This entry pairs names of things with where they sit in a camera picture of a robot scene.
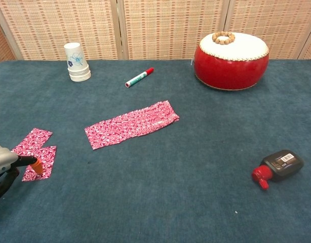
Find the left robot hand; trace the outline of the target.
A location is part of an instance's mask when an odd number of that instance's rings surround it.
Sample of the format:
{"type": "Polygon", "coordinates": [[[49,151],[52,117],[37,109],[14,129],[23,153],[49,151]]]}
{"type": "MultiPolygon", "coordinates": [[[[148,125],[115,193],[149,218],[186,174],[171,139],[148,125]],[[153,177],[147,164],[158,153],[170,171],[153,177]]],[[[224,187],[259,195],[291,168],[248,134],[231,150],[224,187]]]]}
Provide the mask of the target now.
{"type": "Polygon", "coordinates": [[[18,167],[31,166],[36,174],[43,173],[42,162],[35,156],[20,156],[8,148],[0,146],[0,177],[6,176],[0,181],[0,198],[10,189],[19,175],[18,167]]]}

